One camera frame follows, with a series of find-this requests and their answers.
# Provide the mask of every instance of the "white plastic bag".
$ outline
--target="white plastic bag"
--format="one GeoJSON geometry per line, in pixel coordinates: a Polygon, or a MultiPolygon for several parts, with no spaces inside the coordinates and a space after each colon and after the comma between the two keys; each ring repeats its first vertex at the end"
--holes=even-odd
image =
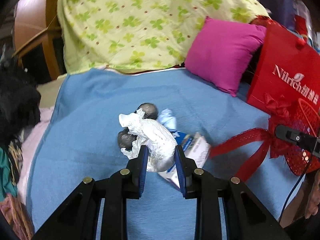
{"type": "Polygon", "coordinates": [[[120,114],[119,122],[122,127],[128,127],[129,133],[137,135],[137,140],[132,143],[132,151],[121,152],[129,159],[136,158],[141,145],[149,148],[147,171],[166,171],[174,164],[174,149],[177,145],[172,134],[156,120],[142,119],[144,112],[139,109],[137,113],[120,114]]]}

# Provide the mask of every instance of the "magenta cushion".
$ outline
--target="magenta cushion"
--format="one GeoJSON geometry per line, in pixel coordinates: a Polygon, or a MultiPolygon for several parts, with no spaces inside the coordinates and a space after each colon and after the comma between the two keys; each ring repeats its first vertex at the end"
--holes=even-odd
{"type": "Polygon", "coordinates": [[[240,79],[263,44],[266,28],[206,17],[188,51],[185,66],[193,74],[236,96],[240,79]]]}

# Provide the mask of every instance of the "green fabric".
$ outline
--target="green fabric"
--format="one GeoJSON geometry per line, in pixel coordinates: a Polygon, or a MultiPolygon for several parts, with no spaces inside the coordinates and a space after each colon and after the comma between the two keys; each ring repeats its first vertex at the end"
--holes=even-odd
{"type": "Polygon", "coordinates": [[[17,197],[17,186],[11,182],[11,169],[8,153],[0,148],[0,202],[3,201],[7,193],[17,197]]]}
{"type": "Polygon", "coordinates": [[[68,73],[107,65],[123,73],[182,63],[206,16],[249,23],[256,0],[58,0],[68,73]]]}

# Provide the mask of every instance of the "human hand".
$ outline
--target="human hand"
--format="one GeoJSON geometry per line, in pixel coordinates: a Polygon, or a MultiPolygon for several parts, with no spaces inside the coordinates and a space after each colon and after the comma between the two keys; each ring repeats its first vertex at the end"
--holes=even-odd
{"type": "Polygon", "coordinates": [[[308,219],[311,215],[318,213],[318,205],[320,204],[320,170],[315,175],[315,182],[313,183],[312,190],[309,195],[308,204],[305,210],[305,218],[308,219]]]}

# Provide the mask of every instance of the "metal screw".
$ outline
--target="metal screw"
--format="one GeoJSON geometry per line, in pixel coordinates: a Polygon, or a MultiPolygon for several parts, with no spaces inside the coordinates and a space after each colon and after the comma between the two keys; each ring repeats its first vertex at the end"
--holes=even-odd
{"type": "Polygon", "coordinates": [[[237,177],[232,177],[231,178],[231,182],[234,183],[234,184],[239,184],[240,183],[240,179],[237,178],[237,177]]]}
{"type": "Polygon", "coordinates": [[[89,184],[92,181],[92,178],[91,177],[85,177],[82,181],[83,181],[84,184],[89,184]]]}
{"type": "Polygon", "coordinates": [[[196,168],[196,169],[194,170],[194,173],[197,174],[197,175],[202,175],[203,172],[204,172],[203,169],[200,169],[200,168],[196,168]]]}
{"type": "Polygon", "coordinates": [[[129,169],[122,169],[121,171],[120,171],[120,174],[121,175],[128,175],[130,173],[130,170],[129,169]]]}

